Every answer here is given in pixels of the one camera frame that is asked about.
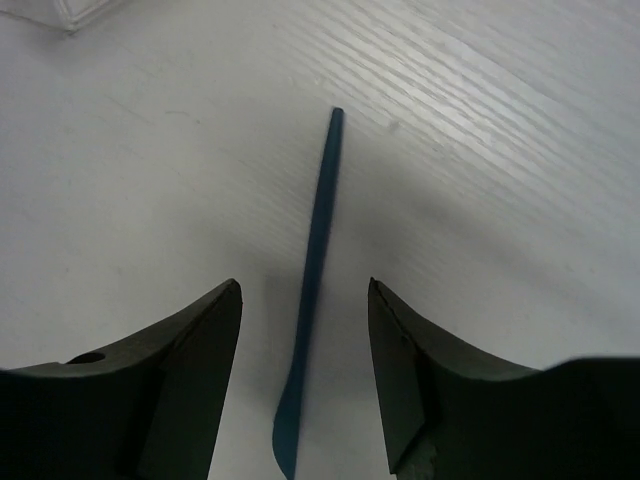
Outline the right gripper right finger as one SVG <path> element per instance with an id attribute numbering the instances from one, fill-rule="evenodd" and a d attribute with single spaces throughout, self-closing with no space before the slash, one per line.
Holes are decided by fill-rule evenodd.
<path id="1" fill-rule="evenodd" d="M 395 477 L 638 477 L 637 358 L 525 367 L 421 317 L 378 280 L 369 284 L 368 328 Z"/>

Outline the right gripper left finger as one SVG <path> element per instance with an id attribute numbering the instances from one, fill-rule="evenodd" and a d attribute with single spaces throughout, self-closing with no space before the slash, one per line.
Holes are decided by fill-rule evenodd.
<path id="1" fill-rule="evenodd" d="M 227 280 L 66 363 L 1 374 L 5 479 L 204 479 L 242 316 Z"/>

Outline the blue plastic knife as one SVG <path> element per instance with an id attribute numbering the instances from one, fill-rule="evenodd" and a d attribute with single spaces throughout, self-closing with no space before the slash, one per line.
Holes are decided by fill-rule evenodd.
<path id="1" fill-rule="evenodd" d="M 273 422 L 272 450 L 287 480 L 296 474 L 307 362 L 333 220 L 344 121 L 344 110 L 333 108 L 310 220 L 292 359 Z"/>

